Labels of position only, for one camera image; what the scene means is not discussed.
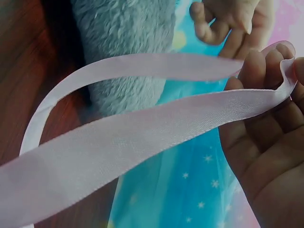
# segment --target blue fabric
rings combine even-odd
[[[199,42],[187,13],[176,28],[186,34],[180,52],[217,56],[221,46]],[[168,80],[158,104],[221,91],[226,81]],[[220,228],[237,184],[223,154],[217,129],[150,158],[119,180],[111,228]]]

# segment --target pink satin ribbon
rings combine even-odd
[[[281,43],[295,53],[289,42]],[[263,53],[275,47],[273,44]],[[59,100],[83,86],[122,76],[219,80],[238,72],[243,63],[201,55],[136,54],[105,59],[75,71],[37,108],[25,132],[20,156],[0,167],[1,228],[19,228],[44,220],[170,147],[275,107],[290,96],[296,84],[293,61],[281,62],[284,82],[275,91],[242,89],[187,97],[109,116],[39,146],[50,111]]]

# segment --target star print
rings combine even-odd
[[[227,205],[227,206],[226,206],[226,212],[231,211],[231,209],[232,209],[232,206],[231,206],[231,205]]]
[[[199,208],[204,208],[204,207],[205,207],[205,203],[200,202],[200,203],[198,204],[198,207],[199,207]]]
[[[136,201],[137,201],[136,195],[132,195],[130,198],[130,204],[134,204],[134,203],[136,203]]]
[[[209,162],[211,162],[213,159],[212,159],[212,156],[209,155],[209,156],[205,156],[205,157],[204,157],[204,160],[205,160],[207,163],[209,163]]]
[[[219,222],[218,223],[218,228],[225,228],[226,223],[225,222]]]
[[[244,218],[243,218],[243,216],[238,216],[237,219],[238,219],[238,221],[243,221]]]
[[[182,175],[182,177],[185,178],[185,179],[187,179],[187,178],[189,177],[189,174],[188,174],[188,173],[184,173],[184,174]]]
[[[236,189],[234,190],[235,193],[240,193],[242,191],[241,186],[237,186]]]
[[[219,187],[219,182],[218,182],[218,180],[212,180],[211,185],[212,185],[213,188],[216,188],[216,189],[217,189],[217,188]]]
[[[190,218],[190,217],[187,217],[187,218],[186,218],[186,222],[187,222],[187,223],[191,223],[191,221],[192,221],[192,218]]]

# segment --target hand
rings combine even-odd
[[[204,0],[194,2],[190,15],[198,39],[221,44],[229,31],[219,56],[244,59],[250,49],[267,45],[275,22],[274,0]]]
[[[252,51],[226,90],[277,88],[286,46],[264,57]],[[219,128],[223,151],[263,228],[304,227],[304,58],[294,62],[299,80],[291,99],[258,117]]]

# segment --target brown table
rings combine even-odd
[[[22,137],[44,96],[83,66],[69,0],[0,0],[0,165],[18,157]],[[57,104],[41,142],[98,118],[85,89]],[[35,228],[105,228],[116,181]]]

